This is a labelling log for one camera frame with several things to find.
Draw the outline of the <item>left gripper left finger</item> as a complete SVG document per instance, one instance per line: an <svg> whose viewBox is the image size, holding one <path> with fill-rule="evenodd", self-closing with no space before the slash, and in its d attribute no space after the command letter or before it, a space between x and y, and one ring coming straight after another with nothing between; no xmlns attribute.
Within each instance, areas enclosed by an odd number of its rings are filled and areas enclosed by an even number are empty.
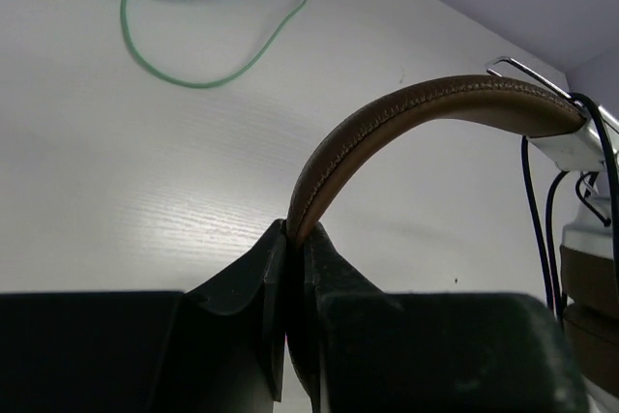
<svg viewBox="0 0 619 413"><path fill-rule="evenodd" d="M281 399L283 221L193 290L1 297L5 412L269 412Z"/></svg>

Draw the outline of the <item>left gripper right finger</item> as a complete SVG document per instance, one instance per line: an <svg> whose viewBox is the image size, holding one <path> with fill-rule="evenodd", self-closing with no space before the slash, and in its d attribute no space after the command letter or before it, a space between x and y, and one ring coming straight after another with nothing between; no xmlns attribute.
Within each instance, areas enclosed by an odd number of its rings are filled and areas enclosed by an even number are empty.
<svg viewBox="0 0 619 413"><path fill-rule="evenodd" d="M287 342L316 412L584 412L554 317L513 292L389 293L317 226L287 248Z"/></svg>

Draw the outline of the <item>brown silver headphones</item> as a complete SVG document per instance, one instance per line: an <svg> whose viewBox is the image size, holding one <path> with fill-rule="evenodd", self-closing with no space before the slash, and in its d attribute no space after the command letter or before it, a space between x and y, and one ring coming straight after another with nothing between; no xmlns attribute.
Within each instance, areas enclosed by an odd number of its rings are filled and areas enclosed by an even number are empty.
<svg viewBox="0 0 619 413"><path fill-rule="evenodd" d="M602 172L618 201L618 123L588 96L567 93L539 74L521 81L499 74L456 75L383 96L351 114L306 162L286 216L288 242L301 248L359 168L400 135L439 119L468 121L518 134L562 172ZM618 251L552 245L549 215L532 214L546 300L587 380L618 393Z"/></svg>

